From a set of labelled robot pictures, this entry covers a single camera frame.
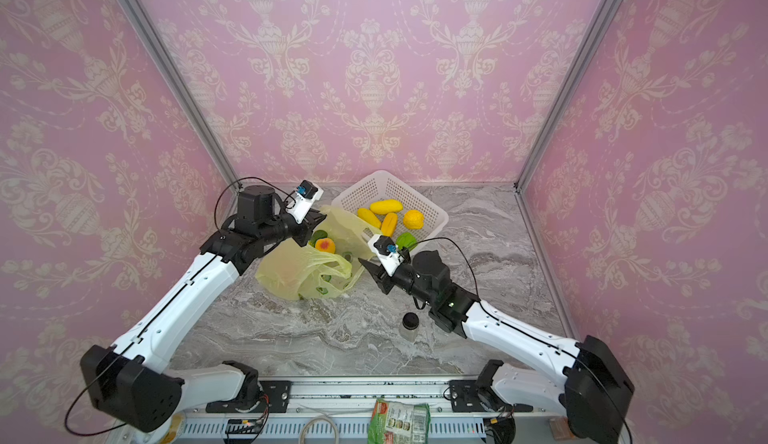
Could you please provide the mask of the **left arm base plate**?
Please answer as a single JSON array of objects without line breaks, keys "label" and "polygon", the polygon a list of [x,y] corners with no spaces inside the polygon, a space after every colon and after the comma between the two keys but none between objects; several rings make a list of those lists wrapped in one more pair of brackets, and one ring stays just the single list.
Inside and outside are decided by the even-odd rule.
[{"label": "left arm base plate", "polygon": [[292,382],[289,380],[260,381],[251,397],[242,395],[229,401],[215,401],[205,407],[207,413],[255,413],[285,414],[291,398]]}]

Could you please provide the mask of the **green fruit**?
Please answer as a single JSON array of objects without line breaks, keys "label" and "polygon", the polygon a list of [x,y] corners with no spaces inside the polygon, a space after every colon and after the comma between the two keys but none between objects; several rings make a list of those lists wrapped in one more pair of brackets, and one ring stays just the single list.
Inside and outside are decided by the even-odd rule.
[{"label": "green fruit", "polygon": [[419,241],[411,233],[404,232],[397,237],[395,243],[399,249],[407,249],[411,252],[418,245]]}]

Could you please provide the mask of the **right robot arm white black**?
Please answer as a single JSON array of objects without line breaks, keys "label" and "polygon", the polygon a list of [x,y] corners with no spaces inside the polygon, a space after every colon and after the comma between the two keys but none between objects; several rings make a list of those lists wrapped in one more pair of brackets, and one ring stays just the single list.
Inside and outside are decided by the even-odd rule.
[{"label": "right robot arm white black", "polygon": [[529,394],[534,406],[566,417],[576,437],[633,442],[627,415],[635,386],[604,341],[558,336],[504,314],[455,283],[436,251],[412,258],[378,255],[361,264],[384,294],[399,288],[424,302],[440,329],[493,347],[537,372]]}]

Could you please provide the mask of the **yellow-green plastic bag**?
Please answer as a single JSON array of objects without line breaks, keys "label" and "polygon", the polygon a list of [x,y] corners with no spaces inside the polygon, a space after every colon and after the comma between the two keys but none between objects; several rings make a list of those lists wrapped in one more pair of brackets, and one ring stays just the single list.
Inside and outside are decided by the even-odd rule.
[{"label": "yellow-green plastic bag", "polygon": [[[333,299],[351,291],[365,273],[358,259],[373,256],[367,242],[378,230],[341,208],[324,206],[321,212],[326,219],[307,246],[287,240],[259,263],[255,279],[273,296],[290,301]],[[335,242],[335,254],[314,248],[321,238]]]}]

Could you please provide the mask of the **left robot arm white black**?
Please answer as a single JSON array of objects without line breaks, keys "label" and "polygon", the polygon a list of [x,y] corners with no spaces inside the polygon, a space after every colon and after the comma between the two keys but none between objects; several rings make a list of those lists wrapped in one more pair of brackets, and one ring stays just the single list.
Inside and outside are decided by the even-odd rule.
[{"label": "left robot arm white black", "polygon": [[166,438],[174,416],[222,402],[247,412],[268,400],[257,370],[235,361],[168,373],[185,336],[219,295],[282,242],[309,243],[325,216],[315,209],[323,191],[303,181],[285,200],[263,180],[237,194],[233,215],[201,246],[168,293],[110,346],[92,346],[80,360],[92,406],[131,428],[139,443]]}]

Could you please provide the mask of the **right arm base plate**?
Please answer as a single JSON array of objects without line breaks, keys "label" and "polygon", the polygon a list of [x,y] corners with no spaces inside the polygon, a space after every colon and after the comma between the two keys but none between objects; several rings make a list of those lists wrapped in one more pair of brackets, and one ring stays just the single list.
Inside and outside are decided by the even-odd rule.
[{"label": "right arm base plate", "polygon": [[473,380],[450,380],[445,397],[455,413],[492,412],[531,413],[534,407],[528,404],[509,404],[501,400],[489,387],[478,386]]}]

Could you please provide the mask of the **orange yellow starfruit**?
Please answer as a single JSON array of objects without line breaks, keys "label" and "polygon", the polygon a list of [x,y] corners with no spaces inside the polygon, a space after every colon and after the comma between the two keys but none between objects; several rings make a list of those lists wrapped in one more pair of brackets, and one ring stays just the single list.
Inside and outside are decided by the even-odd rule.
[{"label": "orange yellow starfruit", "polygon": [[388,213],[382,220],[380,231],[381,234],[386,237],[392,237],[398,223],[398,215],[396,213]]}]

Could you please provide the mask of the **long yellow mango fruit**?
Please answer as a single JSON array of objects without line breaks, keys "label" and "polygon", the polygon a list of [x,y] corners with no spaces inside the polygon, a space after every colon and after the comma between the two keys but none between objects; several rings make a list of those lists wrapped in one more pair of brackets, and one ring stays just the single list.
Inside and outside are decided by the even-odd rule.
[{"label": "long yellow mango fruit", "polygon": [[403,204],[394,199],[380,200],[372,203],[369,210],[375,215],[385,216],[387,214],[397,214],[404,209]]}]

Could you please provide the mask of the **yellow lemon fruit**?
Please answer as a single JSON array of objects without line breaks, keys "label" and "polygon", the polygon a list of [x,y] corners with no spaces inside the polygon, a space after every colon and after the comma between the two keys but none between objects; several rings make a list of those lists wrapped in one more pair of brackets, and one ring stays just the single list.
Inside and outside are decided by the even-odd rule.
[{"label": "yellow lemon fruit", "polygon": [[403,225],[409,230],[420,230],[424,227],[425,217],[418,210],[409,210],[403,217]]}]

